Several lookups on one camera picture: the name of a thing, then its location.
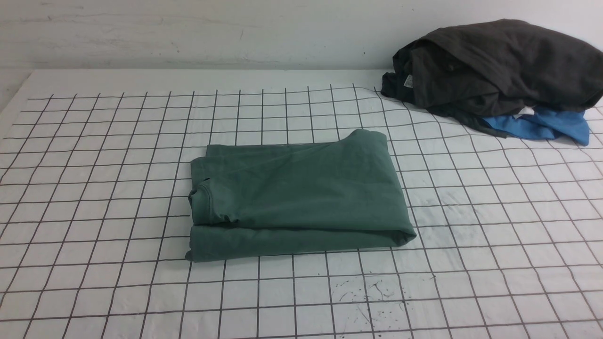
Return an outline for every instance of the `white wall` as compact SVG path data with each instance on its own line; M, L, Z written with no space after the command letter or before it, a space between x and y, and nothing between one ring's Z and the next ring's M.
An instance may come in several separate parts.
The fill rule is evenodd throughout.
M389 68L438 27L504 17L603 49L602 0L0 1L0 68Z

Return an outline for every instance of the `folded green t-shirt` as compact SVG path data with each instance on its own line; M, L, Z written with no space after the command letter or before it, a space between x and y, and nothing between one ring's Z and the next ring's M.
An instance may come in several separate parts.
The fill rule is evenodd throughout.
M191 162L186 259L395 247L416 237L381 133L309 145L210 145Z

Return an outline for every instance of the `white grid mat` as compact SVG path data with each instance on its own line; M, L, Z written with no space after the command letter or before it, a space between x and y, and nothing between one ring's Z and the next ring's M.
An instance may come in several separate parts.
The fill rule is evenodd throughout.
M0 144L1 337L601 338L600 110L577 147L484 136L355 86L28 100ZM205 145L356 128L388 136L417 239L183 260Z

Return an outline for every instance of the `white label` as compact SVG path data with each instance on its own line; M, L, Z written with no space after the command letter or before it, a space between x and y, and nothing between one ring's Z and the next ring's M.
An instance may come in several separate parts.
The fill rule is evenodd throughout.
M412 88L412 75L406 77L406 81L404 81L404 87Z

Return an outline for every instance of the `pile of clothes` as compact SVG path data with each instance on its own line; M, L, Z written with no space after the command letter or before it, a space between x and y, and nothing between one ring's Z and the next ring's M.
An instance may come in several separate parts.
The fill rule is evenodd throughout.
M584 111L603 97L603 52L524 21L440 28L393 59L383 95L495 136L587 145Z

